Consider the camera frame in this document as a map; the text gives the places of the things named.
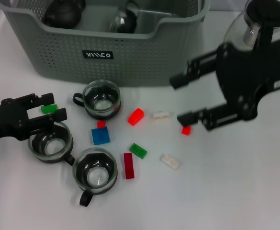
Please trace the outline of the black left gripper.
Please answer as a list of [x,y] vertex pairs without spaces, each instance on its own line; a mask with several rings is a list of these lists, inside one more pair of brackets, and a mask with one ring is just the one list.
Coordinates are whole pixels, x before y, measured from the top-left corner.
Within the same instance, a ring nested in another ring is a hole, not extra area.
[[13,137],[23,141],[29,136],[53,129],[54,123],[67,120],[66,108],[36,118],[28,118],[27,110],[54,104],[52,93],[34,93],[16,99],[8,98],[0,104],[0,138]]

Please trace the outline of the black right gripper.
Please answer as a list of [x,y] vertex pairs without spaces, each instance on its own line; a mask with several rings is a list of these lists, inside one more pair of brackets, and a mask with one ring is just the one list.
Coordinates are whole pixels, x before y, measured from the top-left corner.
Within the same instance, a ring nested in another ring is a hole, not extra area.
[[255,51],[241,51],[224,43],[217,51],[190,60],[186,73],[170,77],[169,83],[178,89],[212,72],[216,72],[227,104],[179,115],[177,120],[183,127],[201,122],[211,131],[256,118],[259,101],[280,90],[280,40]]

